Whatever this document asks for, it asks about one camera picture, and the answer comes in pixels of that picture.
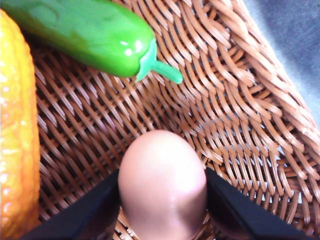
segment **wicker basket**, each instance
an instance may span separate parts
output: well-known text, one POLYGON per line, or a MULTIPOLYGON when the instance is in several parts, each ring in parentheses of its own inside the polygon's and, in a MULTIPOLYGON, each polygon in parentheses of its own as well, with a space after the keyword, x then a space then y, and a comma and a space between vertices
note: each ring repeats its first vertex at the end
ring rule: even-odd
MULTIPOLYGON (((40 220, 119 167, 142 133, 184 137, 206 166, 309 235, 320 235, 320 132, 242 0, 116 1, 154 29, 175 85, 84 66, 31 43, 41 142, 40 220)), ((196 239, 216 236, 207 216, 196 239)), ((115 240, 137 239, 120 211, 115 240)))

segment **egg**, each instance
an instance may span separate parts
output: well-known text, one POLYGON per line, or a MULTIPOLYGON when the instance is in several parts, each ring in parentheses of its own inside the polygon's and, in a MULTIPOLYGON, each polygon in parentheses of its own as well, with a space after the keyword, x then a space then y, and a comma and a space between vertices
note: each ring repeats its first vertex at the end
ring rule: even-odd
POLYGON ((139 136, 118 176, 121 205, 140 240, 191 240, 207 208, 204 166, 183 138, 165 130, 139 136))

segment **orange corn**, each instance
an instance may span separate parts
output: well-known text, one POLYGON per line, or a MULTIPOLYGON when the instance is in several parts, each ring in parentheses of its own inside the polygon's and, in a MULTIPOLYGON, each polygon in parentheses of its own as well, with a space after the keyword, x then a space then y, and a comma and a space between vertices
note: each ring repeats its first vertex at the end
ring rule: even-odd
POLYGON ((18 238, 38 223, 40 144, 34 71, 19 27, 0 9, 1 239, 18 238))

